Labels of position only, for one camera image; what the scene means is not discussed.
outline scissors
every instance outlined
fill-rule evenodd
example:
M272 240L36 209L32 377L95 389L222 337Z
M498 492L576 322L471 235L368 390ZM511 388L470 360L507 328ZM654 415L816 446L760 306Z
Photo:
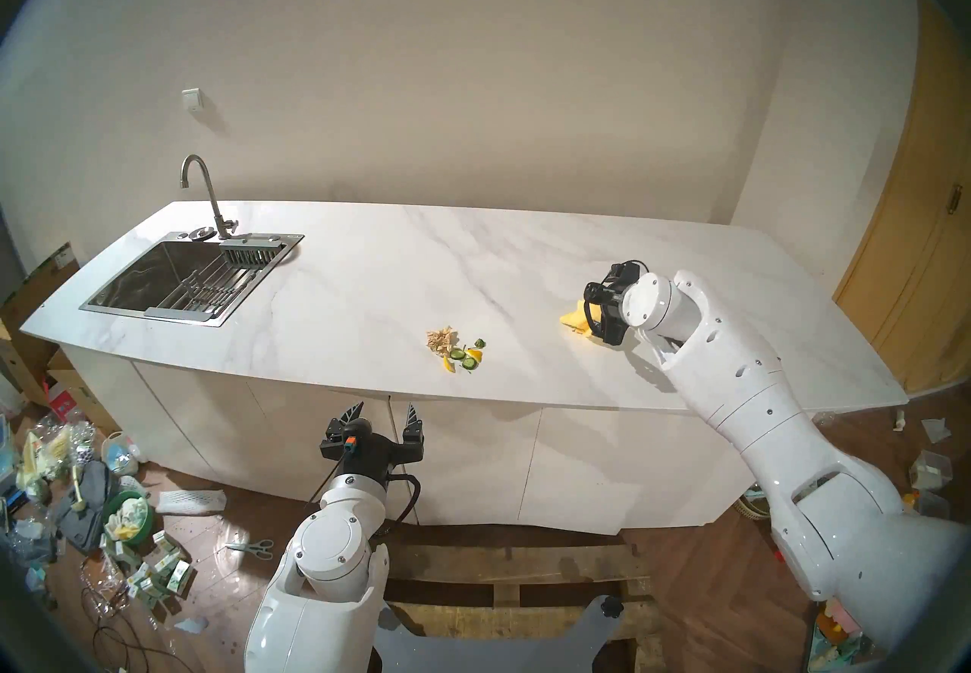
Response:
M259 542L227 542L222 546L231 551L243 551L250 555L255 555L260 560L273 560L270 548L273 547L273 540L260 540Z

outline gray metal plate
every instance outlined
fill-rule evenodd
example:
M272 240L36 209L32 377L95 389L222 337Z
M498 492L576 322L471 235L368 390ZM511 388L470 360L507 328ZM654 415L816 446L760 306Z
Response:
M562 636L548 639L451 639L416 636L387 606L378 618L374 646L387 673L430 671L502 671L589 673L593 659L611 638L621 617L608 618L600 609L607 595L596 597Z

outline kitchen counter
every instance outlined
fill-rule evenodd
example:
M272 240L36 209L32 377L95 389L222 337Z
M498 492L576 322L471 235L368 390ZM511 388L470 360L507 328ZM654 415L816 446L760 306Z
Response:
M238 231L305 238L220 328L79 310L170 231L212 224L174 202L111 244L23 330L60 344L194 370L441 399L683 412L628 331L613 349L562 326L588 281L643 259L704 275L782 357L808 411L907 401L856 328L768 236L736 226L532 211L332 202L225 202ZM425 332L487 341L452 375Z

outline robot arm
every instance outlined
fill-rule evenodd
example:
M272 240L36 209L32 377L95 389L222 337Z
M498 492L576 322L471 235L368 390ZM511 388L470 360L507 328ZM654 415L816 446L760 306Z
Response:
M679 271L669 281L646 267L642 273L638 262L616 264L603 282L588 284L584 301L601 307L594 335L617 345L636 328L687 406L740 453L805 593L838 598L891 649L960 556L967 530L905 514L883 472L829 443L795 400L769 343L703 279Z
M331 420L323 458L336 476L321 508L303 520L284 550L247 638L248 673L364 673L387 584L387 547L368 539L385 520L387 484L399 464L420 461L423 425L408 408L402 443L372 432L363 402ZM418 496L398 520L407 516Z

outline yellow sponge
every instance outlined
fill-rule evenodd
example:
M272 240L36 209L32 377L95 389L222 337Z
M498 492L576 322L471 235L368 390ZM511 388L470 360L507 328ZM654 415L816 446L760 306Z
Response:
M590 305L590 316L598 323L600 322L600 305ZM584 336L593 336L593 331L590 330L590 326L586 322L583 299L578 299L577 309L572 313L561 316L559 321L564 326L570 326L577 333L581 333Z

